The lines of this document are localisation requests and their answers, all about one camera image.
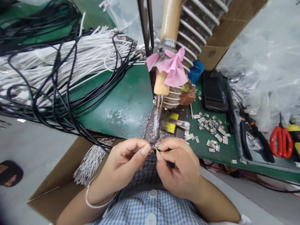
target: white button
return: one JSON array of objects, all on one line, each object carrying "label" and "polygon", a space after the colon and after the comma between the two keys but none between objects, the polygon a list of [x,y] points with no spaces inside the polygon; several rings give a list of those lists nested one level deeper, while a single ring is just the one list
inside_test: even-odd
[{"label": "white button", "polygon": [[156,225],[156,215],[154,213],[150,213],[145,219],[145,225]]},{"label": "white button", "polygon": [[151,190],[149,192],[149,195],[150,195],[151,198],[155,198],[157,196],[157,194],[158,194],[157,190]]}]

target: wooden handle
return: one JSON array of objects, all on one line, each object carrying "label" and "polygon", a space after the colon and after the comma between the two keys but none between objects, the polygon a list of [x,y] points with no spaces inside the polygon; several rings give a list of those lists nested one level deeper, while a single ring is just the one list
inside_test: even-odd
[{"label": "wooden handle", "polygon": [[[165,0],[162,18],[162,33],[160,38],[161,44],[165,38],[177,40],[182,2],[182,0]],[[154,86],[155,94],[164,96],[169,94],[170,87],[164,84],[167,75],[168,74],[164,71],[162,73],[157,71]]]}]

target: blue cup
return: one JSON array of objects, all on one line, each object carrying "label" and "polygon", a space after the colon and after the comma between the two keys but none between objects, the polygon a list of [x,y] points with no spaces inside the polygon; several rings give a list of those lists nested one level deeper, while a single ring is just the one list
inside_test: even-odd
[{"label": "blue cup", "polygon": [[202,72],[204,71],[204,65],[199,60],[195,60],[193,64],[194,66],[190,68],[190,72],[187,74],[187,76],[194,84],[197,82]]}]

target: pink ribbon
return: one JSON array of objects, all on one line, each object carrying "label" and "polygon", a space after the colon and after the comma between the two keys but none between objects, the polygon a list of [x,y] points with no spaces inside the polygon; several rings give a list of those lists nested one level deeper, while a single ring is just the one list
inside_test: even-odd
[{"label": "pink ribbon", "polygon": [[[184,48],[179,49],[176,54],[169,50],[165,50],[165,55],[167,55],[170,59],[164,59],[157,65],[157,69],[159,72],[165,71],[168,73],[167,78],[164,82],[165,85],[178,87],[184,85],[188,81],[181,63],[183,61],[184,53]],[[147,66],[149,72],[158,58],[158,53],[154,53],[147,57]]]}]

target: foot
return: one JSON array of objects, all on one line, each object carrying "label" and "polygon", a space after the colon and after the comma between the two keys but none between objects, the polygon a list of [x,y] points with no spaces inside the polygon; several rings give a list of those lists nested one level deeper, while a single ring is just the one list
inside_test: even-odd
[{"label": "foot", "polygon": [[[8,167],[5,165],[0,165],[0,173],[2,173],[4,170],[6,170]],[[13,184],[13,182],[16,180],[17,175],[12,176],[9,181],[7,181],[4,185],[9,187]]]}]

